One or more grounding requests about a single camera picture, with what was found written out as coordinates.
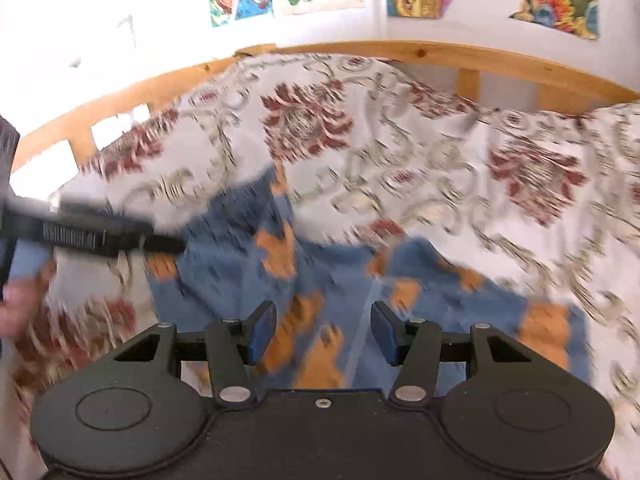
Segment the left hand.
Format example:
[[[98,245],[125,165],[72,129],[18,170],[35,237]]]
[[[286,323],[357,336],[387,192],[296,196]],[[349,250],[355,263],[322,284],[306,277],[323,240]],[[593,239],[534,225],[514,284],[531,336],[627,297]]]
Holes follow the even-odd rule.
[[[56,265],[49,260],[32,278],[16,278],[2,289],[0,336],[20,338],[38,315],[54,277]]]

